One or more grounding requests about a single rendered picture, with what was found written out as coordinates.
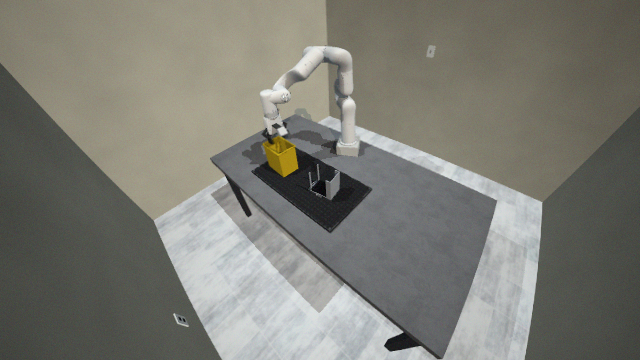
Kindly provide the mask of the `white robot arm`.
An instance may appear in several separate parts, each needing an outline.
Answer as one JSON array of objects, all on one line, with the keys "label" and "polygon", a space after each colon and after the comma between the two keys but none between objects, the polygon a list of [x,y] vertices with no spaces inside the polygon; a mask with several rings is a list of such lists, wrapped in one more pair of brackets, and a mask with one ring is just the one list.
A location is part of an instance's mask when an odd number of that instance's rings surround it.
[{"label": "white robot arm", "polygon": [[[322,52],[323,51],[323,52]],[[302,53],[302,59],[297,65],[285,73],[273,86],[272,90],[260,92],[260,99],[266,118],[278,115],[277,104],[287,103],[291,94],[287,90],[296,82],[306,80],[310,74],[322,63],[338,65],[338,78],[334,83],[336,104],[341,110],[341,138],[340,144],[352,146],[357,143],[355,137],[356,104],[349,97],[353,92],[352,57],[344,49],[330,46],[309,46]],[[323,59],[324,58],[324,59]],[[339,92],[337,92],[337,89]],[[274,91],[274,92],[273,92]]]}]

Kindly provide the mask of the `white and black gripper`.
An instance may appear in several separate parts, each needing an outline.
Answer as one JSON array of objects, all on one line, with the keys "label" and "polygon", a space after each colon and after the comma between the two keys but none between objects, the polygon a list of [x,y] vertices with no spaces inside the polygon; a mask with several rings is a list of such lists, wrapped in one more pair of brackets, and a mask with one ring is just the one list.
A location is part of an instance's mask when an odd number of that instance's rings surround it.
[{"label": "white and black gripper", "polygon": [[[277,124],[279,124],[279,125],[281,125],[281,126],[283,126],[283,124],[284,124],[285,129],[286,129],[287,123],[286,123],[286,122],[282,122],[282,119],[281,119],[281,117],[280,117],[280,114],[278,114],[278,115],[277,115],[276,117],[274,117],[274,118],[266,118],[266,117],[264,117],[264,127],[265,127],[265,130],[262,132],[262,135],[263,135],[265,138],[268,138],[268,142],[269,142],[270,144],[273,144],[273,143],[272,143],[272,139],[271,139],[271,135],[277,132],[277,131],[276,131],[276,128],[274,128],[274,127],[272,126],[273,124],[276,124],[276,123],[277,123]],[[266,133],[267,133],[267,135],[265,135]]]}]

